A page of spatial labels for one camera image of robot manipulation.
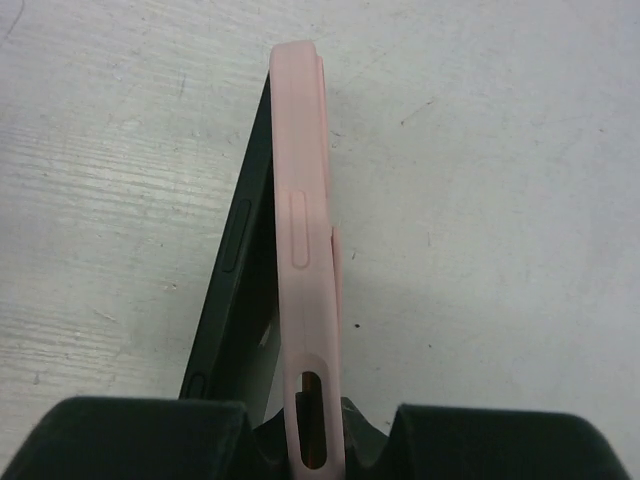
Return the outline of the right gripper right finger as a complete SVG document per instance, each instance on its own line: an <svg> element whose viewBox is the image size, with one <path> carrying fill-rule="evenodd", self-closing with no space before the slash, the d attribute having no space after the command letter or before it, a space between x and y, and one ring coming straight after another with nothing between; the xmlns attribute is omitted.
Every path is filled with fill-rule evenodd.
<svg viewBox="0 0 640 480"><path fill-rule="evenodd" d="M606 438L569 414L401 405L391 430L342 400L349 479L626 479Z"/></svg>

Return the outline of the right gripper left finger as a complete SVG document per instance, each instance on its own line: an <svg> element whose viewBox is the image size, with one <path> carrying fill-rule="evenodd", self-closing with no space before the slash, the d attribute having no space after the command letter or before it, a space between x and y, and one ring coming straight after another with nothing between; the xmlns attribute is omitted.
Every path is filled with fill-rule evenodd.
<svg viewBox="0 0 640 480"><path fill-rule="evenodd" d="M29 440L31 479L287 479L237 402L76 397Z"/></svg>

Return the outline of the pink phone case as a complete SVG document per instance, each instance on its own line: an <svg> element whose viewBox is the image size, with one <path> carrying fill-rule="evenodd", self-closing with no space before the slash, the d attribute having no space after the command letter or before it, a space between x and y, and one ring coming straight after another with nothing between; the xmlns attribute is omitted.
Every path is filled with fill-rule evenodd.
<svg viewBox="0 0 640 480"><path fill-rule="evenodd" d="M342 479L337 246L329 218L328 128L321 57L310 41L273 47L269 64L284 423L295 479ZM297 380L318 376L326 459L303 461Z"/></svg>

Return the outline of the black phone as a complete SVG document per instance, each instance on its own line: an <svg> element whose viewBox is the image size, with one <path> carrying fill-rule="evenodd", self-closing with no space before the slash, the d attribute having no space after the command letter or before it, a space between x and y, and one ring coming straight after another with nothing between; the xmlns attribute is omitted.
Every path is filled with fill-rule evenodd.
<svg viewBox="0 0 640 480"><path fill-rule="evenodd" d="M262 90L180 389L263 423L280 346L270 88Z"/></svg>

